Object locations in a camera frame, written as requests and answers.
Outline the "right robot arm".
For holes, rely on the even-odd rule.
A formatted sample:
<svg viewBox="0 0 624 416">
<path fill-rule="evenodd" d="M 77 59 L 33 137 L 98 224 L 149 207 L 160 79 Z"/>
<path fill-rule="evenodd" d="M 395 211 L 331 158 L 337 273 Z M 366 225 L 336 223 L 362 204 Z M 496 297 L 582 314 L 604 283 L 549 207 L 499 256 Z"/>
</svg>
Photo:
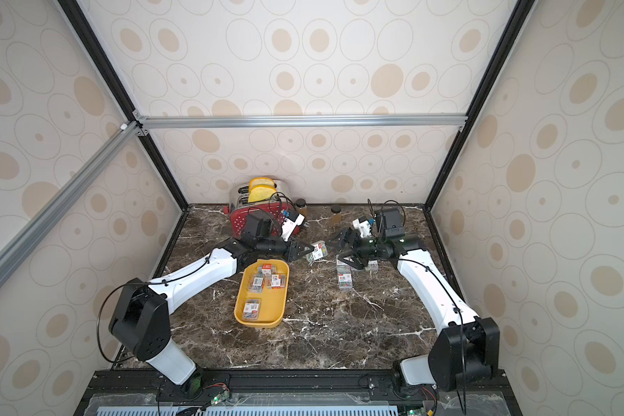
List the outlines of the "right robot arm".
<svg viewBox="0 0 624 416">
<path fill-rule="evenodd" d="M 406 232 L 405 214 L 399 208 L 381 208 L 371 218 L 357 218 L 327 244 L 338 249 L 341 262 L 356 270 L 375 260 L 390 262 L 412 285 L 433 320 L 437 339 L 430 352 L 399 363 L 405 383 L 453 391 L 499 375 L 499 326 L 480 317 L 442 277 L 423 240 Z"/>
</svg>

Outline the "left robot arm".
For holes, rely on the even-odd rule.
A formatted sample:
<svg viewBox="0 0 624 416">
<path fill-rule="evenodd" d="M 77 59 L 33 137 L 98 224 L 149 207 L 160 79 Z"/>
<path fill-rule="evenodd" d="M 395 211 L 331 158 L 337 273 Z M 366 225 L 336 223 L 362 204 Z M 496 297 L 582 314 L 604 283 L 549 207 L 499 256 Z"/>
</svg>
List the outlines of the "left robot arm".
<svg viewBox="0 0 624 416">
<path fill-rule="evenodd" d="M 170 315 L 217 282 L 236 275 L 261 258 L 293 262 L 314 247 L 292 238 L 305 217 L 296 211 L 246 214 L 242 231 L 213 247 L 209 254 L 173 273 L 144 282 L 132 279 L 119 287 L 120 297 L 109 332 L 140 362 L 149 364 L 192 397 L 202 390 L 199 366 L 173 341 Z"/>
</svg>

